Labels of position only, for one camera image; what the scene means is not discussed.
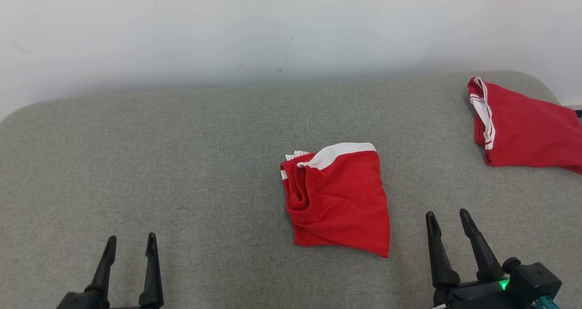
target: white wall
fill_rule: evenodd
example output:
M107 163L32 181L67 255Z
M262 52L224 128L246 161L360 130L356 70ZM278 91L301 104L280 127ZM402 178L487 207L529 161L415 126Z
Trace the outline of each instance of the white wall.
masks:
M83 92L512 69L582 102L580 0L0 0L0 119Z

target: gray fabric cushion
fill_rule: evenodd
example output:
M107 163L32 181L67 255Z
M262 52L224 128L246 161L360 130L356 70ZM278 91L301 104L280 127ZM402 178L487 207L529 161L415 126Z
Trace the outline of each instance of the gray fabric cushion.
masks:
M426 308L424 214L434 210L453 268L477 270L467 208L499 261L540 261L580 308L582 176L486 166L473 142L470 77L541 100L528 75L457 73L55 100L0 125L3 307L56 307L93 277L118 237L113 307L143 290L155 232L165 308ZM298 247L279 174L284 155L371 142L391 218L389 259Z

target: teal connector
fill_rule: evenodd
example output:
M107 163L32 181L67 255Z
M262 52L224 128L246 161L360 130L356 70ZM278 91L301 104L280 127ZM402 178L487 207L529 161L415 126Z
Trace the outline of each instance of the teal connector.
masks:
M548 296L542 296L538 300L536 309L560 309Z

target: red fabric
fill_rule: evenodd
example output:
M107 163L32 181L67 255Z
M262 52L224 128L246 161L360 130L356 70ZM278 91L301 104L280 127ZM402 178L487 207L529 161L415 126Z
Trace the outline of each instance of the red fabric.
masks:
M281 164L295 244L343 245L387 258L390 222L378 154L343 154L322 170L297 167L314 155Z
M582 125L573 110L530 99L478 77L467 87L470 98L486 102L491 110L492 142L486 141L491 131L486 132L486 125L475 114L475 142L486 146L487 164L560 166L582 174Z

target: white stripe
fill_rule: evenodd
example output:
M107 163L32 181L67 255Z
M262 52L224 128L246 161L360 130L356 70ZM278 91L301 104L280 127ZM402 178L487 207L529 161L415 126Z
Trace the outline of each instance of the white stripe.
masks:
M292 155L285 155L285 160L289 161L291 159L294 159L295 157L299 157L302 155L307 155L309 154L309 152L307 151L294 151Z
M297 167L310 166L322 170L331 165L335 159L341 155L353 154L362 151L376 151L372 143L338 143L325 147L318 152L310 162L300 162Z
M491 107L489 107L489 104L487 103L487 85L480 77L475 77L474 81L483 90L483 98L472 94L469 96L469 99L475 107L479 118L481 118L483 125L485 125L485 132L483 133L486 142L485 149L491 150L493 148L493 140L495 139L495 126L493 125L493 113L491 112Z

